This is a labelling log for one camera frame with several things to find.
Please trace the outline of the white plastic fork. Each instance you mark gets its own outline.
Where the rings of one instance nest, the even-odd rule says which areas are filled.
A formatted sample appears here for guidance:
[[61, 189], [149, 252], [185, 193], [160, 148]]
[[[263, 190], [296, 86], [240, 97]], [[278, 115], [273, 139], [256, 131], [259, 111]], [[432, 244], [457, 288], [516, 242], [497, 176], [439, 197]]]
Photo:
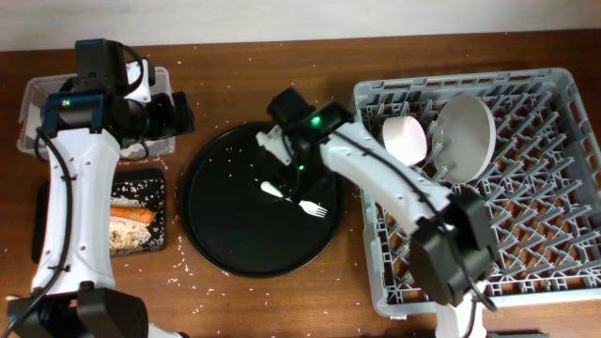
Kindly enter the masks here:
[[[280, 197], [280, 198], [282, 198], [284, 196], [277, 188], [275, 188], [273, 185], [271, 185], [268, 181], [263, 181], [260, 184], [260, 188], [263, 192], [266, 192], [273, 196]], [[311, 215], [313, 217], [324, 218], [328, 213], [328, 210], [326, 208], [324, 208], [314, 202], [311, 202], [311, 201], [300, 200], [299, 202], [297, 202], [297, 205], [306, 214]]]

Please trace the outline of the orange carrot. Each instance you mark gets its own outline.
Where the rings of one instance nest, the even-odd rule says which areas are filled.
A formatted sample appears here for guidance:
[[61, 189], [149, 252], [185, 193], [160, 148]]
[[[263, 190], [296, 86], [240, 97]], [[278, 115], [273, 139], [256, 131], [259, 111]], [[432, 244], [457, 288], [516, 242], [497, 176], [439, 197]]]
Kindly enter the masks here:
[[155, 219], [155, 213], [143, 207], [111, 207], [110, 215], [139, 223], [152, 223]]

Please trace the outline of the white bowl with rice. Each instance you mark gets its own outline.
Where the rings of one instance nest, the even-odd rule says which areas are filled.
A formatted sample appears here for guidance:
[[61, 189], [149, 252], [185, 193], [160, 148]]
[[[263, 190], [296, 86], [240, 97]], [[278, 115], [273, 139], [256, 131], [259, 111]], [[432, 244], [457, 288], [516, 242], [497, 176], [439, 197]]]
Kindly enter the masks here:
[[386, 150], [406, 166], [417, 164], [426, 157], [426, 136], [413, 116], [387, 118], [382, 126], [381, 138]]

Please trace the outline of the grey plate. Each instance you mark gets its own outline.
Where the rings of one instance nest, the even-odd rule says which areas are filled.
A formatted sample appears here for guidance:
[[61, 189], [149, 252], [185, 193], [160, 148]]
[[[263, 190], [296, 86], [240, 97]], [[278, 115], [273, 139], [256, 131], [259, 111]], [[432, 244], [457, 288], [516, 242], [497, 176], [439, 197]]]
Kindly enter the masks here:
[[479, 177], [490, 164], [496, 128], [490, 109], [477, 97], [461, 95], [448, 100], [436, 120], [432, 146], [441, 145], [434, 164], [446, 168], [442, 178], [462, 184]]

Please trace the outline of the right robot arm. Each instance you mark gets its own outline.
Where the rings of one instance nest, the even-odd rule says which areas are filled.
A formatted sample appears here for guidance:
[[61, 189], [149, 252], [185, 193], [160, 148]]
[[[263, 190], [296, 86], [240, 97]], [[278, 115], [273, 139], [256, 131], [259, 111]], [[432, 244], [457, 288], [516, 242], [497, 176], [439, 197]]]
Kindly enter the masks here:
[[300, 202], [328, 174], [373, 196], [409, 237], [409, 272], [435, 303], [438, 337], [485, 337], [483, 312], [496, 240], [482, 197], [454, 193], [388, 153], [343, 105], [308, 104], [293, 87], [267, 107], [274, 126], [255, 139], [259, 183], [279, 199]]

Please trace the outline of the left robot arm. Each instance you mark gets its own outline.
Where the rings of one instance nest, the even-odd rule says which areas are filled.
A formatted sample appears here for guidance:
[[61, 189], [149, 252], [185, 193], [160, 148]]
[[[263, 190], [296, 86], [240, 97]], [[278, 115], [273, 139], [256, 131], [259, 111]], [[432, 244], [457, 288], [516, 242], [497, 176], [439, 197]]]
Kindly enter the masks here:
[[123, 148], [194, 129], [186, 96], [151, 92], [155, 69], [131, 47], [75, 44], [77, 73], [41, 108], [50, 191], [39, 266], [27, 298], [8, 304], [7, 333], [22, 337], [162, 337], [144, 302], [116, 290], [109, 250], [110, 193]]

